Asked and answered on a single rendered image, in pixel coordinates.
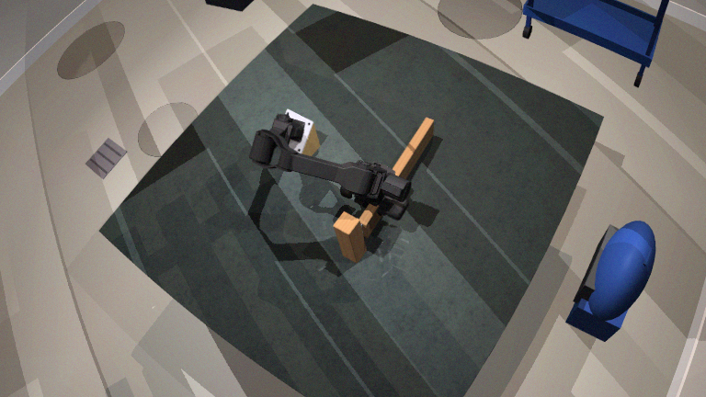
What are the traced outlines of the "wooden post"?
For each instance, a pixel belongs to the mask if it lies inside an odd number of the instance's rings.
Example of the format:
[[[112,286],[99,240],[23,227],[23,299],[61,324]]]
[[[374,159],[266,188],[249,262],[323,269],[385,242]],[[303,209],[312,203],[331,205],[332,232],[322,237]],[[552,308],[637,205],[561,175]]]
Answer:
[[[360,261],[367,248],[359,219],[343,212],[334,224],[334,230],[342,255],[356,263]]]

